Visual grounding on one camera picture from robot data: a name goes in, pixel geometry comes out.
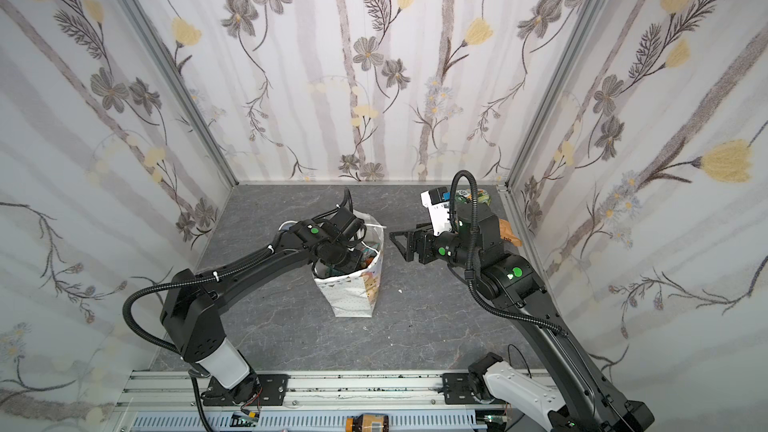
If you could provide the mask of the teal Fox's candy bag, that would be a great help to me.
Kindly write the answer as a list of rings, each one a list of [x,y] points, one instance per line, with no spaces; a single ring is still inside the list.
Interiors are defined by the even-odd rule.
[[[372,265],[374,260],[378,257],[379,251],[376,248],[365,244],[364,242],[360,244],[360,251],[361,257],[358,264],[358,269],[364,270]]]

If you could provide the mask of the white patterned paper bag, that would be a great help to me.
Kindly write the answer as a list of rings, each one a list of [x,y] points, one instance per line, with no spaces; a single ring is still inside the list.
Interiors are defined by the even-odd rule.
[[[370,214],[355,211],[353,215],[355,221],[351,226],[355,233],[349,242],[354,244],[353,248],[360,249],[362,242],[376,248],[378,257],[370,267],[354,273],[338,273],[319,260],[311,260],[311,271],[336,317],[368,318],[373,315],[379,293],[385,227]]]

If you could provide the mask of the orange snack bag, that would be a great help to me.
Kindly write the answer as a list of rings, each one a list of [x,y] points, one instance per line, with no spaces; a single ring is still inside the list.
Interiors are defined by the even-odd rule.
[[[508,220],[499,220],[499,231],[500,236],[504,241],[513,244],[517,248],[520,248],[523,245],[522,240],[513,232]]]

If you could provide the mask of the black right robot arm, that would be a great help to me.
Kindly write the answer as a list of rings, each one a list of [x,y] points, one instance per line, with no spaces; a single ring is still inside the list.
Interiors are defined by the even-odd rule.
[[[479,200],[475,177],[457,172],[449,187],[427,191],[431,220],[389,238],[407,262],[441,260],[462,270],[472,299],[525,337],[554,384],[516,371],[497,354],[468,374],[481,401],[501,400],[546,431],[645,431],[655,421],[642,401],[625,396],[600,371],[559,314],[544,280],[508,247],[501,221]]]

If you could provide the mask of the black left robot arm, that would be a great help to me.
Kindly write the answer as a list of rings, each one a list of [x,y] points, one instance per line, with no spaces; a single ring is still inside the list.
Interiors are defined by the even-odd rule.
[[[268,245],[233,263],[197,274],[186,269],[168,283],[132,293],[123,304],[123,319],[143,340],[179,355],[195,372],[209,376],[227,403],[253,404],[262,390],[259,377],[227,338],[222,314],[250,292],[307,265],[356,272],[364,264],[365,232],[364,220],[354,213],[351,192],[345,190],[335,208],[279,230]],[[160,314],[166,340],[145,330],[133,315],[135,302],[160,292],[167,294]]]

